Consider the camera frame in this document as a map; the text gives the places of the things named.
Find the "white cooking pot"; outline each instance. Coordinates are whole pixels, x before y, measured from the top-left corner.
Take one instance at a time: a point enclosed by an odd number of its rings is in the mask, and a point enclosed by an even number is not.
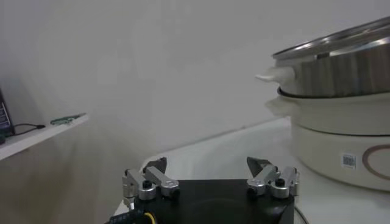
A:
[[[276,116],[299,126],[344,135],[390,135],[390,93],[305,99],[278,96],[266,103]]]
[[[321,133],[292,124],[295,154],[330,178],[390,191],[390,136]]]

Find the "electronic device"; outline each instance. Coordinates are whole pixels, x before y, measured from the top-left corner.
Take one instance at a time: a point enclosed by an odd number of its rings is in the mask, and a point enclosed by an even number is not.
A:
[[[10,114],[5,105],[5,100],[0,90],[0,135],[10,136],[15,134]]]
[[[263,159],[247,163],[253,175],[248,180],[173,180],[155,166],[144,173],[126,170],[122,183],[129,212],[107,223],[293,224],[297,170],[281,172]]]

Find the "white pot handle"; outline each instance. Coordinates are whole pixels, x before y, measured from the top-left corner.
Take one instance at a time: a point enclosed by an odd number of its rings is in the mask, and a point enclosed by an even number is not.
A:
[[[276,97],[275,99],[266,102],[265,106],[273,115],[278,117],[298,116],[300,112],[298,104],[284,100],[281,97]]]
[[[271,67],[264,74],[256,75],[256,78],[283,85],[295,79],[295,72],[292,67]]]

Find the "white wall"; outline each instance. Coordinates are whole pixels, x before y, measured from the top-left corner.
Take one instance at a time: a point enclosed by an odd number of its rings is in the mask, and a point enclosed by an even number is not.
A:
[[[388,0],[0,4],[1,86],[15,120],[92,118],[0,161],[1,223],[102,223],[125,168],[272,118],[263,104],[275,86],[253,76],[273,52],[390,9]]]

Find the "wall shelf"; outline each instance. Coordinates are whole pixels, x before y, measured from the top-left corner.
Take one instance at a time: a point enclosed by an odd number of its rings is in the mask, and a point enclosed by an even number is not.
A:
[[[46,128],[40,130],[34,130],[20,136],[14,136],[7,138],[3,145],[0,145],[0,160],[10,157],[18,152],[21,152],[39,142],[54,137],[64,131],[72,129],[89,119],[88,115],[84,115],[72,121],[72,123],[66,125],[47,125]]]

